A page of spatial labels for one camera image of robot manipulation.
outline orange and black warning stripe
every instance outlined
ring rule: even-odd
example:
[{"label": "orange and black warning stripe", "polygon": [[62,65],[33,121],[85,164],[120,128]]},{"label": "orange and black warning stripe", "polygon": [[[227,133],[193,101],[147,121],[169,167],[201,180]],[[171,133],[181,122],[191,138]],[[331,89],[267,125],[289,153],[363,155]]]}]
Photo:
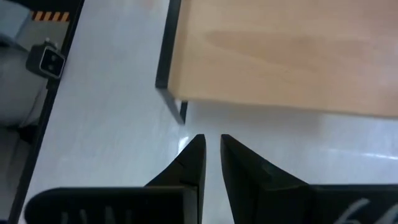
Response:
[{"label": "orange and black warning stripe", "polygon": [[69,22],[69,12],[32,12],[33,21]]}]

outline table top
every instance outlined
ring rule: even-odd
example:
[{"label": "table top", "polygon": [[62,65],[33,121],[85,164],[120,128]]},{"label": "table top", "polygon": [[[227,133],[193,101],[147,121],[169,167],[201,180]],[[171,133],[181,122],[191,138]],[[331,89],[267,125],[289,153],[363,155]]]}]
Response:
[{"label": "table top", "polygon": [[309,183],[398,182],[394,120],[189,102],[179,126],[154,88],[168,4],[85,0],[25,203],[56,187],[142,186],[199,133],[203,223],[233,222],[224,133]]},{"label": "table top", "polygon": [[398,2],[182,1],[181,100],[398,116]]}]

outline white tile floor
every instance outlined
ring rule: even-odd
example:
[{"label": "white tile floor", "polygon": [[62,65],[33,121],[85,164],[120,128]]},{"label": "white tile floor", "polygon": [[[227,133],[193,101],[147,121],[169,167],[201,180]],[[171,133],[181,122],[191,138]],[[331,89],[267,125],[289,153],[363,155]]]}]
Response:
[{"label": "white tile floor", "polygon": [[30,50],[33,44],[41,44],[48,37],[61,47],[68,25],[69,22],[36,22],[29,20],[18,36],[18,44]]},{"label": "white tile floor", "polygon": [[190,102],[178,126],[154,89],[167,8],[85,1],[27,200],[54,187],[144,185],[198,133],[208,149],[203,223],[233,222],[223,133],[309,183],[398,182],[394,120]]}]

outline black metal table leg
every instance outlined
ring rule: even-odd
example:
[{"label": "black metal table leg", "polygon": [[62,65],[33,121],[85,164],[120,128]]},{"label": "black metal table leg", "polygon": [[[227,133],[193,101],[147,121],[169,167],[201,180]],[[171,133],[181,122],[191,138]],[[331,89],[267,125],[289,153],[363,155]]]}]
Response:
[{"label": "black metal table leg", "polygon": [[158,88],[160,95],[162,95],[163,100],[165,101],[167,107],[169,108],[171,114],[175,118],[178,124],[185,124],[185,117],[187,115],[187,107],[188,102],[181,102],[181,108],[178,109],[177,104],[175,103],[175,98],[168,91],[168,89]]},{"label": "black metal table leg", "polygon": [[175,33],[178,24],[178,15],[180,13],[181,0],[171,0],[167,12],[166,24],[164,28],[162,48],[160,50],[159,64],[157,67],[155,87],[162,95],[167,107],[178,124],[185,123],[188,102],[181,102],[181,108],[178,109],[175,98],[168,89],[170,68],[173,57]]}]

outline wooden table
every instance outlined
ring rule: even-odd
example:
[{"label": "wooden table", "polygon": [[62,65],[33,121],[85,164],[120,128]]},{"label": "wooden table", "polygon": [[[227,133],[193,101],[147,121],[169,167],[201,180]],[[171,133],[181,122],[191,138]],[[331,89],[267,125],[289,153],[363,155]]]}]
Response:
[{"label": "wooden table", "polygon": [[397,11],[395,0],[171,0],[158,77],[169,72],[183,101],[398,116]]}]

